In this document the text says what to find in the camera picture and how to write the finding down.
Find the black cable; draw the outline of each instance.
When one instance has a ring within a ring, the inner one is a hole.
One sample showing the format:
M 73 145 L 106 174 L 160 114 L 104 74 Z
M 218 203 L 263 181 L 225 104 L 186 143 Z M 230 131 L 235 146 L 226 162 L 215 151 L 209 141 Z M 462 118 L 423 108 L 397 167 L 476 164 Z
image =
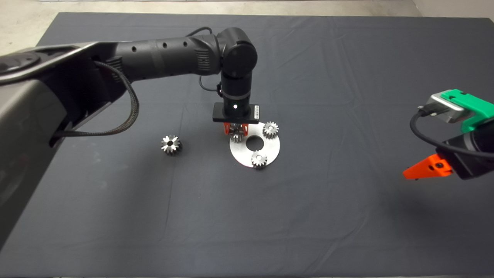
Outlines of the black cable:
M 191 33 L 189 33 L 188 35 L 186 35 L 186 37 L 193 36 L 193 35 L 199 33 L 200 31 L 203 31 L 203 30 L 208 30 L 210 34 L 213 33 L 213 30 L 210 27 L 204 26 L 204 27 L 195 29 L 194 31 L 192 31 Z
M 210 92 L 215 92 L 216 91 L 216 89 L 211 89 L 211 88 L 204 87 L 202 75 L 199 75 L 199 86 L 201 86 L 201 88 L 203 88 L 203 90 L 206 90 L 206 91 L 210 91 Z
M 114 128 L 112 130 L 108 130 L 105 132 L 58 131 L 55 133 L 54 137 L 81 137 L 81 136 L 114 135 L 114 134 L 118 134 L 118 133 L 126 131 L 128 128 L 130 128 L 132 126 L 132 124 L 134 124 L 135 120 L 137 119 L 137 116 L 139 115 L 139 100 L 137 99 L 137 95 L 135 94 L 135 91 L 132 88 L 130 81 L 127 79 L 127 77 L 124 75 L 124 73 L 121 72 L 120 70 L 108 65 L 108 64 L 98 62 L 98 61 L 95 61 L 94 63 L 99 68 L 105 68 L 105 69 L 112 71 L 113 73 L 118 75 L 118 77 L 121 79 L 123 85 L 125 86 L 125 88 L 128 91 L 128 94 L 130 95 L 131 108 L 130 108 L 129 117 L 127 118 L 127 120 L 123 124 L 119 125 L 118 127 Z
M 425 116 L 429 116 L 429 114 L 423 110 L 420 110 L 410 120 L 410 129 L 412 130 L 413 134 L 415 134 L 421 140 L 423 140 L 423 141 L 425 141 L 425 142 L 427 142 L 433 146 L 436 146 L 440 149 L 443 149 L 445 151 L 469 155 L 469 156 L 474 156 L 474 157 L 479 157 L 479 158 L 494 159 L 494 153 L 492 153 L 492 152 L 471 151 L 471 150 L 467 150 L 464 148 L 451 146 L 451 145 L 445 144 L 443 142 L 440 142 L 440 141 L 437 141 L 435 139 L 432 139 L 432 138 L 425 136 L 424 134 L 422 134 L 417 129 L 417 120 L 420 117 L 425 117 Z

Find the black tablecloth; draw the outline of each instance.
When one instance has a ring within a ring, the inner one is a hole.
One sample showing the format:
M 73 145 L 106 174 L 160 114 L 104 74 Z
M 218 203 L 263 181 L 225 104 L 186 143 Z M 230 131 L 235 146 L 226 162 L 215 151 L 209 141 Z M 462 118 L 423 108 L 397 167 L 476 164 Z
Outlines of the black tablecloth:
M 61 13 L 41 45 L 243 28 L 251 102 L 280 125 L 264 171 L 232 157 L 197 76 L 135 83 L 141 114 L 66 139 L 0 254 L 2 277 L 494 273 L 494 174 L 408 181 L 434 153 L 408 122 L 447 89 L 494 101 L 488 19 Z M 203 82 L 214 86 L 219 77 Z M 122 97 L 82 130 L 129 112 Z M 459 125 L 422 120 L 439 139 Z M 177 134 L 178 157 L 160 150 Z

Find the black robotic arm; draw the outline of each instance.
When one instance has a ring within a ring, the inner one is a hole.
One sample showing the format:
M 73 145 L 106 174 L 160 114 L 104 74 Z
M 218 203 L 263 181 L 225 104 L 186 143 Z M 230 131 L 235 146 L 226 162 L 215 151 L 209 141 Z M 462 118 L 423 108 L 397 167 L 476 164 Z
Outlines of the black robotic arm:
M 192 35 L 42 46 L 0 57 L 0 249 L 63 137 L 88 135 L 74 130 L 127 89 L 132 94 L 134 81 L 220 73 L 223 102 L 214 105 L 213 121 L 259 121 L 249 103 L 257 52 L 247 35 L 239 28 Z M 90 135 L 115 134 L 131 123 Z

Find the circular metal plate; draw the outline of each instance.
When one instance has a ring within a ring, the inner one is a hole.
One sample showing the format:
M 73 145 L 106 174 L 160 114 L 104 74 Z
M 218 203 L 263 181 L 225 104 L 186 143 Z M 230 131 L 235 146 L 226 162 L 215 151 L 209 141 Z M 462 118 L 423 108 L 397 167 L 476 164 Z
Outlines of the circular metal plate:
M 273 139 L 267 139 L 262 135 L 262 127 L 264 127 L 264 123 L 258 123 L 256 125 L 250 124 L 248 126 L 248 135 L 244 137 L 242 142 L 235 143 L 230 141 L 230 151 L 233 154 L 233 157 L 240 162 L 240 164 L 253 168 L 251 158 L 253 151 L 247 148 L 247 139 L 251 136 L 259 136 L 264 141 L 264 146 L 260 149 L 260 152 L 267 156 L 268 161 L 266 165 L 269 165 L 273 162 L 278 153 L 280 153 L 280 138 L 276 136 Z

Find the silver gear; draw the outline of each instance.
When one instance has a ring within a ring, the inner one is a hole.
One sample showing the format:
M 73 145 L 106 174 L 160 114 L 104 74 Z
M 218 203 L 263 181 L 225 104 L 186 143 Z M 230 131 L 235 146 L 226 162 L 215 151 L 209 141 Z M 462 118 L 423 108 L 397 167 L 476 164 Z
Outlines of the silver gear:
M 167 155 L 175 155 L 177 152 L 182 150 L 182 143 L 177 136 L 168 135 L 163 138 L 161 141 L 161 149 Z
M 262 128 L 262 134 L 267 139 L 273 139 L 278 135 L 280 128 L 275 122 L 267 122 Z
M 242 139 L 244 139 L 244 128 L 241 124 L 231 124 L 228 134 L 230 135 L 231 141 L 240 143 L 242 142 Z
M 241 131 L 234 131 L 230 133 L 230 140 L 235 142 L 235 143 L 240 143 L 242 142 L 242 139 L 244 139 L 244 132 Z
M 266 166 L 268 162 L 267 156 L 263 155 L 260 151 L 255 151 L 252 153 L 252 158 L 250 159 L 254 168 L 260 169 Z

